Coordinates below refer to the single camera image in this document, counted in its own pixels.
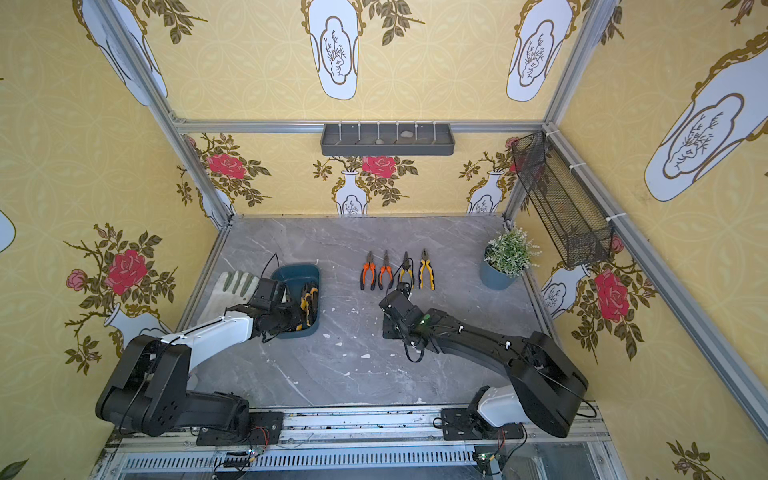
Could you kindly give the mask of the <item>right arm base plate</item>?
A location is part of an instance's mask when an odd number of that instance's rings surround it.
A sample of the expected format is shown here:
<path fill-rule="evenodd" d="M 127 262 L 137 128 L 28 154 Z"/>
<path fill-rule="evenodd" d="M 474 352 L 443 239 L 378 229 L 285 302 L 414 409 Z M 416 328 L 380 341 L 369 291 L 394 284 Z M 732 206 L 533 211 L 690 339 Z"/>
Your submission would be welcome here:
<path fill-rule="evenodd" d="M 522 424 L 493 427 L 468 408 L 444 408 L 432 424 L 446 441 L 522 440 L 525 436 Z"/>

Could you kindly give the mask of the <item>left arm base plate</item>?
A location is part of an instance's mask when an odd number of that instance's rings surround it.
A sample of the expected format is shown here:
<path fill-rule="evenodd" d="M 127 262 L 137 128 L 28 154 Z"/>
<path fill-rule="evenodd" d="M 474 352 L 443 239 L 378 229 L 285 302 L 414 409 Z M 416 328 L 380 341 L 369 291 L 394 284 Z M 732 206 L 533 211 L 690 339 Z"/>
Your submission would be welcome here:
<path fill-rule="evenodd" d="M 282 411 L 249 412 L 240 415 L 229 429 L 202 427 L 197 446 L 275 445 L 280 437 L 285 414 Z"/>

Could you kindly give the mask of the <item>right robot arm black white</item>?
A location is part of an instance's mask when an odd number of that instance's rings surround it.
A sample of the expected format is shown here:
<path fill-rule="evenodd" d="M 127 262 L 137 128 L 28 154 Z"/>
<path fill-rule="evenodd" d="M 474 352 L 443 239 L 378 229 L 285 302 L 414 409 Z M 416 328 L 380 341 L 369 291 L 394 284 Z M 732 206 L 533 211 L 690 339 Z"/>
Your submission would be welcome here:
<path fill-rule="evenodd" d="M 550 336 L 494 333 L 456 319 L 445 311 L 422 311 L 394 291 L 379 307 L 406 344 L 455 355 L 507 377 L 510 385 L 488 388 L 474 413 L 492 427 L 530 421 L 557 438 L 568 436 L 588 380 Z"/>

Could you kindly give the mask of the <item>orange long-nose pliers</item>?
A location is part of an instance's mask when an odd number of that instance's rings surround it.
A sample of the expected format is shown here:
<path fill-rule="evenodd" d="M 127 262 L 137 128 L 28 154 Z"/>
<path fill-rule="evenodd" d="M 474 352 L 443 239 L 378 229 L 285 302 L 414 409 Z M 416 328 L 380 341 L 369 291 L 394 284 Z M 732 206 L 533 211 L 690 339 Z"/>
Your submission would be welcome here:
<path fill-rule="evenodd" d="M 377 284 L 380 290 L 389 290 L 394 284 L 394 273 L 390 263 L 389 252 L 385 251 L 382 265 L 379 269 Z"/>

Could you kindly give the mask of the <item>yellow black long-nose pliers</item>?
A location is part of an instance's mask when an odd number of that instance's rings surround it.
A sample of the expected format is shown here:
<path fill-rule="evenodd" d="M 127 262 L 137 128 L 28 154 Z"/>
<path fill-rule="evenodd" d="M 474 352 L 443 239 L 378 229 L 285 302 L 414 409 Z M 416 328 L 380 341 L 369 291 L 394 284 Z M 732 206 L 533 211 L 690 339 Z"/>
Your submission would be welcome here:
<path fill-rule="evenodd" d="M 410 288 L 415 283 L 414 262 L 408 252 L 405 252 L 399 266 L 399 284 L 407 284 Z"/>

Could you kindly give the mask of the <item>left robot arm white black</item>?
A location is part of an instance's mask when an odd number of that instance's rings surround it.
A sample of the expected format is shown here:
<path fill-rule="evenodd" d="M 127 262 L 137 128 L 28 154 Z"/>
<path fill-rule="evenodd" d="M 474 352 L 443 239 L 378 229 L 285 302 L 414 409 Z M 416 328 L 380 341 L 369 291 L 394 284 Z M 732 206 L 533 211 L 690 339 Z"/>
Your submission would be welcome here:
<path fill-rule="evenodd" d="M 311 294 L 269 310 L 235 305 L 212 321 L 162 338 L 139 335 L 125 348 L 95 414 L 120 430 L 153 437 L 199 427 L 243 440 L 250 432 L 248 401 L 234 394 L 189 390 L 191 370 L 234 345 L 310 327 L 317 310 L 318 298 Z"/>

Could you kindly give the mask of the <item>yellow black combination pliers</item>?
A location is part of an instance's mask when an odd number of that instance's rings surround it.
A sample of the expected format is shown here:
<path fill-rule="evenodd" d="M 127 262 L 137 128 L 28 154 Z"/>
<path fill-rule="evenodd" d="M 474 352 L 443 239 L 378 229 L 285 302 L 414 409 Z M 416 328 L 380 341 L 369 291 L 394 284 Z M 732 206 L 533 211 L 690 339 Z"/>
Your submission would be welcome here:
<path fill-rule="evenodd" d="M 422 250 L 418 272 L 418 281 L 420 289 L 429 288 L 431 291 L 436 290 L 435 274 L 429 253 L 426 249 Z"/>

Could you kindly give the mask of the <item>orange black needle pliers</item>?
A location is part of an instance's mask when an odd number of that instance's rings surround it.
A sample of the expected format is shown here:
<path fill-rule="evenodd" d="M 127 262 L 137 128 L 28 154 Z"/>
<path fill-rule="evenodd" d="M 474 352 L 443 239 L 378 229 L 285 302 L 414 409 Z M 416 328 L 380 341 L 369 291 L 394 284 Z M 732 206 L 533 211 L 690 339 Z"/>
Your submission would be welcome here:
<path fill-rule="evenodd" d="M 373 252 L 369 251 L 360 274 L 360 289 L 373 291 L 377 287 L 377 268 Z"/>

